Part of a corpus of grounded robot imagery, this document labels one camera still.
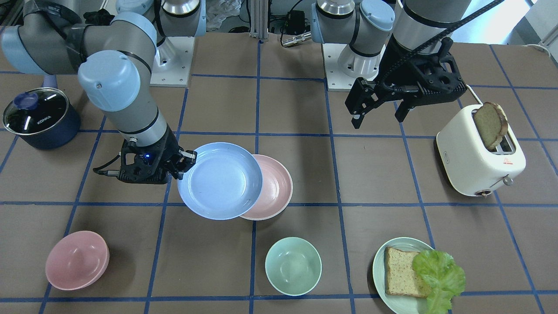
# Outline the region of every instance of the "toaster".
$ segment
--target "toaster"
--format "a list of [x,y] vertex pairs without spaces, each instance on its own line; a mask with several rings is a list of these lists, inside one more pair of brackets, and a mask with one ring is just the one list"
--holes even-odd
[[487,196],[502,185],[512,185],[526,159],[511,126],[492,151],[483,144],[473,120],[481,104],[461,109],[436,135],[441,164],[452,187],[466,196]]

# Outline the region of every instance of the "plastic bag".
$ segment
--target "plastic bag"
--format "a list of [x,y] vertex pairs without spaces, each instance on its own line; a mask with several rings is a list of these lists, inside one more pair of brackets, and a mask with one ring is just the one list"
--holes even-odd
[[207,31],[216,31],[227,17],[239,15],[241,6],[241,0],[206,0]]

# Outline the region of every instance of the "pink plate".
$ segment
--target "pink plate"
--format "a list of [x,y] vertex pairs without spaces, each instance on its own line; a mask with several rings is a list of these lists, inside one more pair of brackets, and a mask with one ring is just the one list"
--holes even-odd
[[279,161],[264,155],[254,155],[262,169],[263,187],[256,204],[241,217],[264,220],[276,216],[287,207],[292,197],[292,179]]
[[109,252],[104,239],[92,231],[65,236],[46,259],[46,278],[60,290],[89,286],[107,269]]

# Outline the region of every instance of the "toast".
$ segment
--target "toast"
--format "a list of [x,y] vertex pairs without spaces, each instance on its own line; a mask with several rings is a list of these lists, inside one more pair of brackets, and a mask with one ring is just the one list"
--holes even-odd
[[488,150],[495,149],[508,132],[508,119],[497,103],[485,102],[473,115],[473,120]]
[[386,247],[386,294],[426,298],[430,286],[413,270],[413,259],[419,252],[407,252]]

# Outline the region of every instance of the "lettuce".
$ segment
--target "lettuce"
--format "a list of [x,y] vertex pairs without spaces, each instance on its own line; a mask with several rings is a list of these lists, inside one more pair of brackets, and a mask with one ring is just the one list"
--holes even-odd
[[446,314],[451,298],[465,291],[465,271],[446,252],[420,252],[413,260],[413,269],[432,288],[426,298],[426,314]]

